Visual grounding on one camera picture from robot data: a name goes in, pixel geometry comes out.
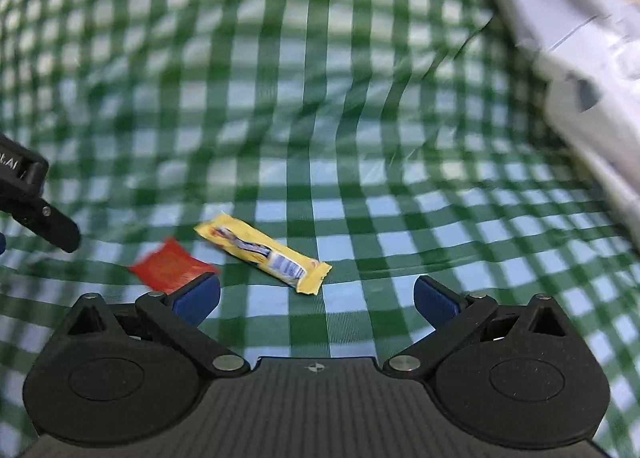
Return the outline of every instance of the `black mechanical part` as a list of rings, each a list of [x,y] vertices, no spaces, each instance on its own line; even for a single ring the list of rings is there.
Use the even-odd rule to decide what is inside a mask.
[[[25,382],[41,434],[25,457],[606,458],[590,441],[606,378],[548,296],[504,307],[448,291],[449,320],[383,373],[371,358],[263,358],[249,373],[172,313],[182,301],[175,311],[201,318],[207,309],[184,301],[213,308],[216,283],[204,275],[135,305],[78,300]],[[424,292],[416,306],[429,319]]]
[[[249,364],[238,354],[175,316],[160,298],[149,294],[138,297],[136,311],[153,340],[190,359],[203,378],[238,377],[251,370]],[[232,370],[217,368],[214,361],[222,356],[235,356],[241,359],[241,365]]]
[[[69,253],[80,245],[78,226],[42,199],[49,163],[0,134],[0,210]]]
[[[558,303],[546,295],[518,307],[466,300],[458,316],[386,361],[385,372],[424,381],[452,422],[485,441],[550,449],[592,438],[609,384]],[[403,367],[406,356],[420,365]]]
[[[452,424],[423,385],[380,373],[370,358],[263,358],[215,380],[168,430],[117,448],[40,438],[24,458],[606,458],[581,441],[514,450]]]
[[[39,433],[108,445],[174,424],[199,388],[189,359],[127,336],[102,297],[88,294],[36,360],[22,397]]]

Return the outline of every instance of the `blue gripper pad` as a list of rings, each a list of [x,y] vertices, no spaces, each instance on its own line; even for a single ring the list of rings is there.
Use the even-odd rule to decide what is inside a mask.
[[[204,273],[170,296],[171,310],[191,326],[198,326],[220,303],[220,280]]]
[[[460,305],[435,289],[425,276],[415,281],[414,305],[436,330],[460,313]]]

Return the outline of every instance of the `candy wrapper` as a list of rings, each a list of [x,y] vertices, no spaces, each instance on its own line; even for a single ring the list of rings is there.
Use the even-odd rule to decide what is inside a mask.
[[[296,292],[317,294],[331,265],[297,253],[244,221],[220,214],[196,227],[196,232],[243,261],[257,266]]]
[[[218,273],[212,264],[191,257],[172,237],[159,250],[129,268],[148,287],[167,294],[193,281],[205,272]]]

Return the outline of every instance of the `green checkered cloth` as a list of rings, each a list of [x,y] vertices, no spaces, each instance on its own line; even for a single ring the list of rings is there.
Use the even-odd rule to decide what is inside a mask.
[[[252,362],[388,358],[431,330],[420,274],[554,295],[610,381],[596,441],[640,455],[640,259],[543,91],[491,0],[0,0],[1,130],[84,234],[67,255],[1,222],[0,455],[35,437],[22,382],[68,307],[133,301],[126,266],[171,235],[220,266],[202,330]],[[320,294],[198,238],[220,211],[330,262]]]

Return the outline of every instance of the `ribbed black plate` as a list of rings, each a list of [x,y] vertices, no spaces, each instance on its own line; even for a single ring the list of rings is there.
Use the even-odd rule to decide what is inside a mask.
[[[114,449],[38,440],[25,458],[602,458],[588,442],[545,451],[479,441],[441,415],[412,380],[372,359],[261,360],[218,380],[175,427]]]

